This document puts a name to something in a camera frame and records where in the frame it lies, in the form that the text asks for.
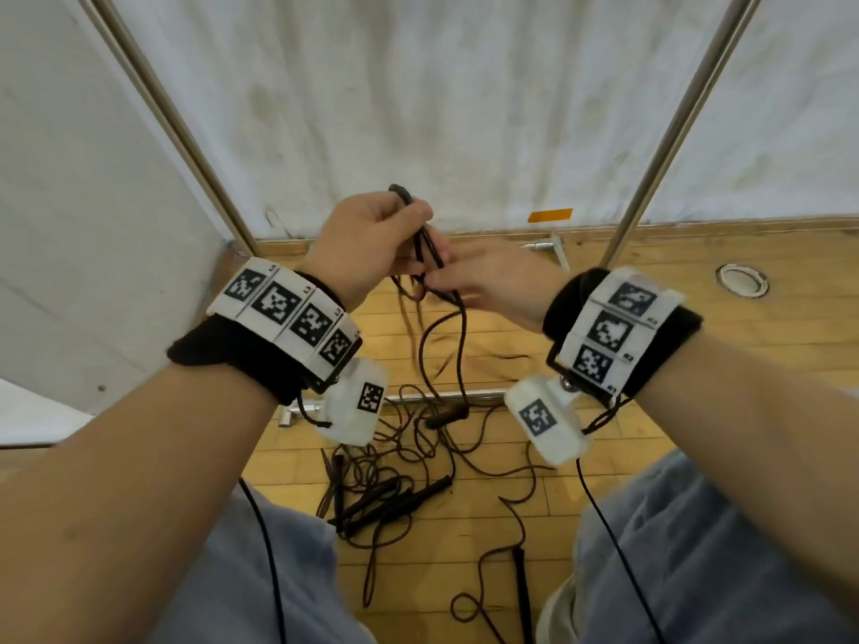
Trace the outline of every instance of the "white plastic housing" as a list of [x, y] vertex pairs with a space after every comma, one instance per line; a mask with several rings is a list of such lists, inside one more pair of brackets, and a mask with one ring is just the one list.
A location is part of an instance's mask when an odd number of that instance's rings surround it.
[[555, 467], [585, 454], [590, 437], [570, 406], [579, 395], [562, 388], [560, 378], [542, 375], [522, 379], [504, 394], [504, 403], [519, 421], [531, 443]]
[[353, 359], [344, 367], [337, 384], [322, 396], [317, 420], [331, 422], [316, 427], [325, 438], [345, 445], [366, 445], [373, 438], [387, 389], [387, 370], [370, 359]]

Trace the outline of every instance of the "hand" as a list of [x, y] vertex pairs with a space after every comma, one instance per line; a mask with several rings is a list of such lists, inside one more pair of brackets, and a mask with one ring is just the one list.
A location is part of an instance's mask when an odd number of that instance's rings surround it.
[[[334, 207], [296, 270], [325, 282], [351, 312], [386, 275], [418, 275], [427, 266], [434, 268], [425, 245], [427, 264], [415, 259], [412, 241], [432, 216], [425, 201], [416, 199], [406, 207], [393, 192], [350, 196]], [[427, 228], [442, 260], [448, 261], [447, 238]]]
[[543, 330], [570, 273], [515, 242], [479, 239], [450, 247], [451, 263], [427, 275], [437, 291], [457, 289], [466, 307], [499, 313], [532, 332]]

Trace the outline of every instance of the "forearm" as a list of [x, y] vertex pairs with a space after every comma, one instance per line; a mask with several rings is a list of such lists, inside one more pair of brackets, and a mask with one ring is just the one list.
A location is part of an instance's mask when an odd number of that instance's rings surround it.
[[143, 636], [275, 407], [230, 367], [170, 366], [6, 482], [3, 640]]
[[706, 333], [636, 400], [748, 519], [857, 607], [857, 400]]

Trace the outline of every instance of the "wristband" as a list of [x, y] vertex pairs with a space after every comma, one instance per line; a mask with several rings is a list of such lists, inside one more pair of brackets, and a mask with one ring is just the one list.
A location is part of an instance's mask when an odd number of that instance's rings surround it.
[[[303, 368], [299, 389], [322, 393], [362, 341], [339, 299], [317, 282], [310, 275], [251, 258], [209, 306], [211, 316], [171, 346], [167, 356], [189, 366], [233, 365], [284, 404], [295, 398], [295, 385], [283, 388], [267, 370], [276, 362], [283, 371], [286, 362], [296, 361]], [[240, 352], [242, 347], [247, 353]]]
[[546, 313], [555, 342], [546, 363], [606, 406], [621, 392], [633, 397], [700, 329], [702, 318], [682, 301], [631, 268], [586, 271]]

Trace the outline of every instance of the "orange tape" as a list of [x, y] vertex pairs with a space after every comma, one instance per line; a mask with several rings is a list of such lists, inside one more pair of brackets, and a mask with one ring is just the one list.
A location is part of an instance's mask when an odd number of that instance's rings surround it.
[[565, 208], [563, 210], [541, 210], [540, 212], [531, 212], [528, 216], [528, 223], [541, 223], [542, 221], [566, 221], [573, 216], [573, 208]]

